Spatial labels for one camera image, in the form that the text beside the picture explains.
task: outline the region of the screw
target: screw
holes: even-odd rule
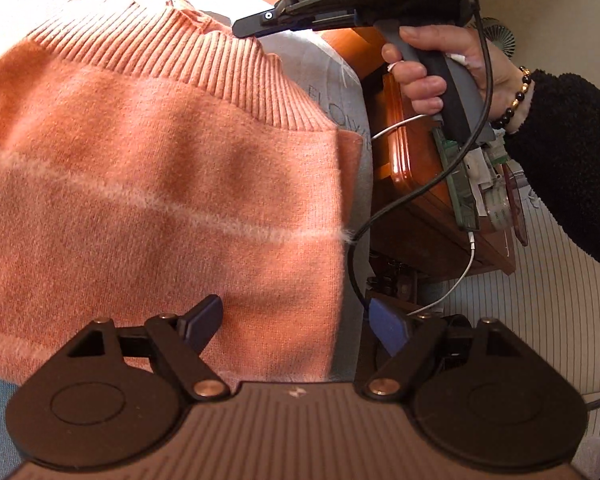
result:
[[[395,379],[374,379],[369,384],[369,390],[376,395],[393,395],[400,390],[400,383]]]
[[[215,379],[205,379],[194,384],[193,391],[200,397],[217,397],[226,392],[226,386]]]

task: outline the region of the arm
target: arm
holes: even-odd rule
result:
[[[532,78],[528,116],[506,149],[564,232],[600,262],[600,90],[574,74]]]

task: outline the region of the beaded bracelet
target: beaded bracelet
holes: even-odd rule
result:
[[[512,102],[511,106],[504,110],[504,114],[497,121],[493,121],[491,126],[495,130],[499,130],[504,128],[511,118],[515,115],[518,106],[520,103],[525,100],[526,92],[529,90],[529,85],[531,85],[531,71],[521,66],[520,70],[522,71],[522,90],[516,93],[516,99]]]

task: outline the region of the wall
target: wall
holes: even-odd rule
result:
[[[600,88],[600,0],[481,0],[518,42],[514,62],[573,72]]]

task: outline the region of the person's hand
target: person's hand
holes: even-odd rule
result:
[[[487,88],[484,56],[476,30],[453,25],[428,25],[427,27],[401,27],[400,37],[406,43],[421,50],[439,50],[446,54],[461,54],[467,68],[474,76],[484,99]],[[516,98],[522,87],[522,72],[505,54],[490,41],[489,53],[493,68],[493,99],[489,119],[499,119]],[[382,57],[387,63],[396,63],[392,69],[402,94],[411,100],[413,110],[419,114],[433,115],[442,110],[442,99],[446,81],[439,76],[427,76],[424,65],[414,61],[401,61],[398,48],[387,43],[382,48]],[[522,124],[525,110],[518,108],[516,123]]]

